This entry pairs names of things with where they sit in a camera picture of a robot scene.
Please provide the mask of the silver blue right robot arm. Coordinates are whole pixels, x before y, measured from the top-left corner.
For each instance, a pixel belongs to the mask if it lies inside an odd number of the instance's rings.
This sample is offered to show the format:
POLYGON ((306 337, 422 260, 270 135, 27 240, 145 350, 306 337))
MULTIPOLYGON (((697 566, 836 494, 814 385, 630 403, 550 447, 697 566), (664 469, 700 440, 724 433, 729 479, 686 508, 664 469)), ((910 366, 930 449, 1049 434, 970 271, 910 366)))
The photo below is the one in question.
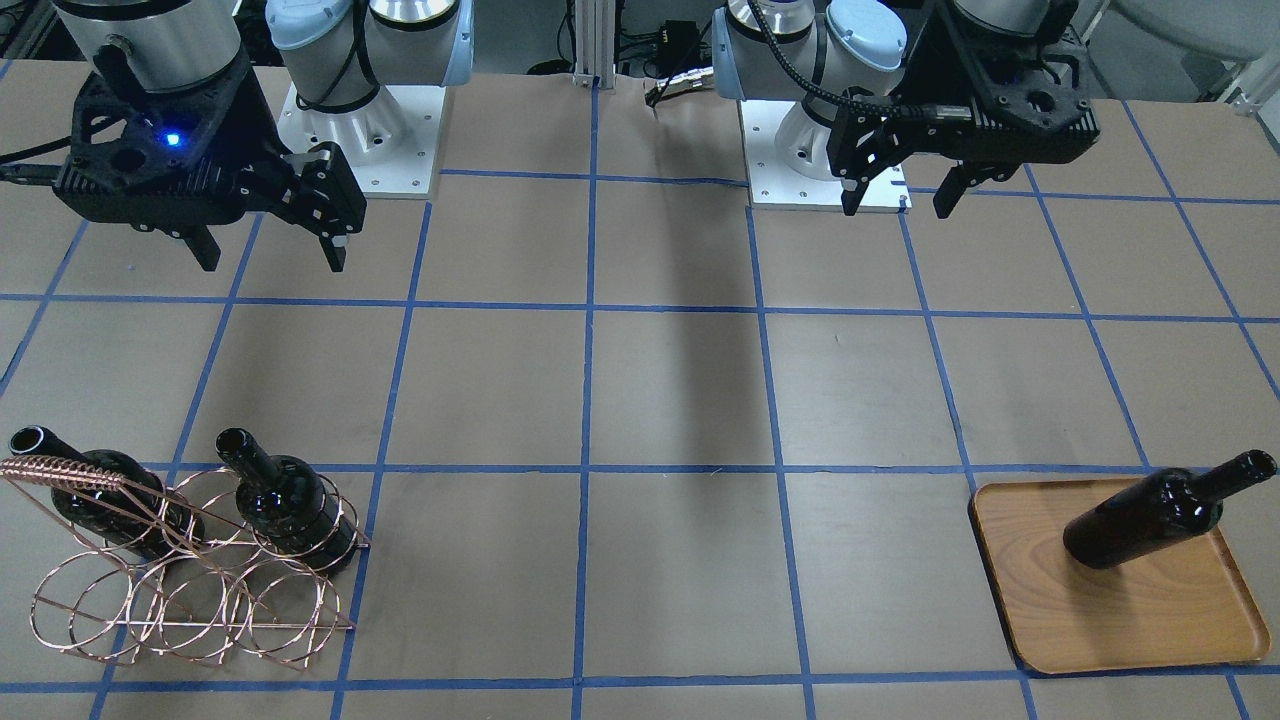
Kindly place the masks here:
POLYGON ((372 187, 358 169, 413 155, 396 91, 474 70, 470 1, 266 1, 294 92, 300 137, 287 138, 224 1, 54 6, 92 70, 44 183, 87 222, 177 240, 205 272, 221 258, 212 228, 252 211, 314 236, 342 272, 372 187))

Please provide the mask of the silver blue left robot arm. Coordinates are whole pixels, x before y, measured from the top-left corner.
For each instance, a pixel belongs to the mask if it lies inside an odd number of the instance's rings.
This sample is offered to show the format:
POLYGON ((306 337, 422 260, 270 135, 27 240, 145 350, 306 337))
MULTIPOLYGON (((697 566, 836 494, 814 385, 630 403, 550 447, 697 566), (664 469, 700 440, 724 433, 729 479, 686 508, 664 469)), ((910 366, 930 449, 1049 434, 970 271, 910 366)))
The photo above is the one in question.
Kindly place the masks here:
POLYGON ((759 208, 906 211, 901 165, 952 165, 963 195, 1100 138, 1074 1, 728 1, 710 24, 716 91, 739 104, 759 208))

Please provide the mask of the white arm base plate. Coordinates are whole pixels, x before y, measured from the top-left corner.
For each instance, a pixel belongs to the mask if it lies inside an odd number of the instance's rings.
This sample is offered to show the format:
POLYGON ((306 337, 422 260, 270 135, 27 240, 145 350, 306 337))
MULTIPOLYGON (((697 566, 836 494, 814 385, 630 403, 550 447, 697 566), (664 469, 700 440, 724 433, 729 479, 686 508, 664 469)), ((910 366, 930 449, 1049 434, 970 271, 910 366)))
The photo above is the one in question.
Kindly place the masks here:
POLYGON ((340 145, 369 199, 425 199, 434 195, 449 90, 384 86, 366 106, 346 114, 303 110, 291 86, 278 122, 296 152, 321 142, 340 145))
POLYGON ((829 128, 800 102, 739 104, 751 205, 765 210, 841 213, 844 186, 829 173, 829 128))

